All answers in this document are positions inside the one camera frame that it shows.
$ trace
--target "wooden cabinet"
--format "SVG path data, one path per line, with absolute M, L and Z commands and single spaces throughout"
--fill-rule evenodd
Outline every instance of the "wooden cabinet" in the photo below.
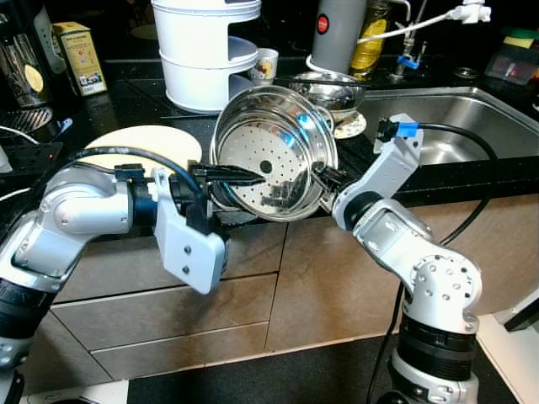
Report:
M 475 204 L 412 211 L 442 238 Z M 537 195 L 493 200 L 451 246 L 483 271 L 478 314 L 512 306 L 539 280 Z M 397 287 L 329 217 L 234 231 L 228 270 L 209 296 L 163 269 L 152 238 L 94 243 L 37 337 L 47 352 L 66 352 L 54 366 L 59 378 L 31 355 L 29 377 L 44 382 L 27 392 L 380 334 Z M 63 350 L 52 332 L 77 350 Z M 75 363 L 85 377 L 70 375 Z

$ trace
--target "black floor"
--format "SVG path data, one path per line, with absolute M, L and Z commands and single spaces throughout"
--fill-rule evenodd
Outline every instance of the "black floor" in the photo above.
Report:
M 382 338 L 132 380 L 127 404 L 329 404 L 365 402 Z M 391 352 L 396 338 L 388 347 Z M 517 404 L 481 349 L 479 404 Z M 381 368 L 374 398 L 391 390 Z

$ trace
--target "cardboard box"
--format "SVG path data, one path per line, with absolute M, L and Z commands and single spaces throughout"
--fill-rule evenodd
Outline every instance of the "cardboard box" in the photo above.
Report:
M 90 28 L 79 23 L 52 25 L 61 53 L 69 62 L 73 79 L 82 96 L 106 91 L 103 72 L 93 47 Z

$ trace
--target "blue clip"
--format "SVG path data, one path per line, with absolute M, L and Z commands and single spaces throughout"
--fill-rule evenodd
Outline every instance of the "blue clip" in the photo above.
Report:
M 418 131 L 418 122 L 401 122 L 398 124 L 397 137 L 415 137 Z
M 410 61 L 406 56 L 399 56 L 397 58 L 397 63 L 399 65 L 405 65 L 406 67 L 409 67 L 410 69 L 418 70 L 419 63 L 416 61 Z

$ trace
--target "white stacked container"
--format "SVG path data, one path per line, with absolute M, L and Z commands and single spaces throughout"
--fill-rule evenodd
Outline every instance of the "white stacked container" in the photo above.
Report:
M 183 109 L 221 111 L 252 83 L 234 73 L 256 64 L 255 44 L 228 25 L 256 19 L 261 0 L 152 0 L 167 97 Z

